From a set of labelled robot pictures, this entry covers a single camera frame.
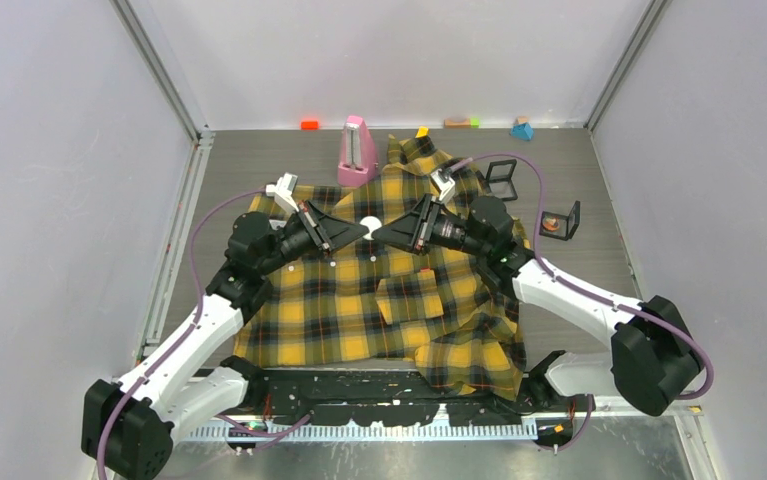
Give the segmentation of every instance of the plaid shirt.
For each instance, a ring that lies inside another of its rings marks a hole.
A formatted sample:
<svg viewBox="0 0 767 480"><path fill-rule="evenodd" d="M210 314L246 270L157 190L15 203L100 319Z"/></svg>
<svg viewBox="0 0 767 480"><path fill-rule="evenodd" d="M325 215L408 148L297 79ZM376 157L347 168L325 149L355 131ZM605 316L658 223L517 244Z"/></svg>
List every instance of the plaid shirt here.
<svg viewBox="0 0 767 480"><path fill-rule="evenodd" d="M454 159L429 137L390 136L388 160L361 187L299 185L293 197L344 220L376 216L387 224L425 193L438 194L429 173ZM452 212L467 215L483 193L476 172L469 165L453 175ZM264 195L250 210L287 217ZM525 238L518 221L516 235ZM234 351L261 367L409 358L438 388L490 389L508 399L518 392L525 364L518 302L489 292L469 255L442 247L412 255L360 239L331 258L304 256L269 279L274 292L239 332Z"/></svg>

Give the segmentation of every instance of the floor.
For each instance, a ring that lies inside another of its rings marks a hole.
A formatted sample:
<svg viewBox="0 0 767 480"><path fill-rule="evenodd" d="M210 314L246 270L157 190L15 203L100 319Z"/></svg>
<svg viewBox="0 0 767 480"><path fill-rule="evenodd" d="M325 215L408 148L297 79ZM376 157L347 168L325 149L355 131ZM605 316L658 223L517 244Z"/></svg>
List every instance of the floor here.
<svg viewBox="0 0 767 480"><path fill-rule="evenodd" d="M415 130L372 130L381 158L385 158L390 133L402 139L414 135ZM207 164L195 221L222 200L274 182L284 172L298 175L301 184L336 185L340 135L338 130L219 132ZM512 138L505 129L437 129L430 132L430 137L438 148L454 156L515 151L532 158L543 170L547 183L546 210L567 213L575 200L581 202L581 222L575 237L568 242L543 238L540 245L545 256L557 267L595 285L622 295L636 295L615 214L586 130L537 130L531 142ZM522 219L528 236L532 236L538 182L524 166L517 168L514 181L519 199L508 203L507 209ZM248 204L247 200L240 201L203 227L195 245L195 262L204 282L223 262L230 226ZM181 272L163 338L188 316L195 298L188 271ZM576 353L606 350L582 330L537 307L524 305L520 322L531 366L557 349ZM232 340L219 348L205 366L216 366L231 354ZM385 360L363 362L360 366L372 365L409 368L404 362Z"/></svg>

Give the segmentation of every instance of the blue block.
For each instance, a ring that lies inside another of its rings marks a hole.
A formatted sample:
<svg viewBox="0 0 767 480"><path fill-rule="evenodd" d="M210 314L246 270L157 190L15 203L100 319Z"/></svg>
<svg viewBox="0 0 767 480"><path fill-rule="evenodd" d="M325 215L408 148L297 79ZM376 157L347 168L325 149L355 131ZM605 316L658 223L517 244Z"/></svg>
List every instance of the blue block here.
<svg viewBox="0 0 767 480"><path fill-rule="evenodd" d="M510 130L510 135L529 142L533 139L533 127L531 127L529 123L516 125Z"/></svg>

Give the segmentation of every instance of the ribbed metal plate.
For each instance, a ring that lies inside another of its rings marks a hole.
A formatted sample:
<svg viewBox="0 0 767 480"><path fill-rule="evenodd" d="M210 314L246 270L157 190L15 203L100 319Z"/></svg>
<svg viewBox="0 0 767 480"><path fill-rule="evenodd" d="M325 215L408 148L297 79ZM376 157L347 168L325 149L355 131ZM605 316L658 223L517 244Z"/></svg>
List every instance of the ribbed metal plate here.
<svg viewBox="0 0 767 480"><path fill-rule="evenodd" d="M269 432L280 432L285 425L268 424ZM536 420L523 418L521 425L495 425L451 427L447 419L434 420L424 426L384 427L372 425L361 427L353 422L341 427L306 425L290 433L284 442L419 442L419 441L474 441L474 440L535 440ZM230 426L221 420L211 420L196 429L185 442L225 442L245 438L250 442L266 442L271 438L253 438L246 434L231 432Z"/></svg>

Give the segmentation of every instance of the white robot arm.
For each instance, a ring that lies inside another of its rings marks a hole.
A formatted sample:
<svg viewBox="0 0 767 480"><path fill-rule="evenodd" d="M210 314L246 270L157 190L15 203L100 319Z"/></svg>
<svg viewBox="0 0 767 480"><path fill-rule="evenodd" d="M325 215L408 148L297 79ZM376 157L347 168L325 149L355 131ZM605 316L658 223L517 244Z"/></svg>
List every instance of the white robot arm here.
<svg viewBox="0 0 767 480"><path fill-rule="evenodd" d="M278 200L293 203L290 195L290 200L286 198L281 195ZM265 275L303 253L334 251L368 232L361 225L329 217L312 204L284 208L292 215L279 230L271 228L264 214L240 216L225 252L227 261L202 298L202 315L198 318L196 308L158 350L117 383L98 380L88 390L83 412L85 453L97 458L104 425L130 390L132 398L120 418L113 419L104 450L106 464L130 480L154 478L173 445L213 416L258 404L266 393L262 371L238 357L225 360L196 384L185 385L270 295ZM473 254L488 288L549 310L608 347L610 353L601 355L555 352L540 364L542 371L531 371L531 378L544 379L554 395L620 394L640 411L659 415L703 368L684 341L692 342L671 302L660 297L642 302L561 272L513 240L512 219L497 198L478 197L468 218L462 219L426 195L411 212L372 236L412 253L438 245Z"/></svg>

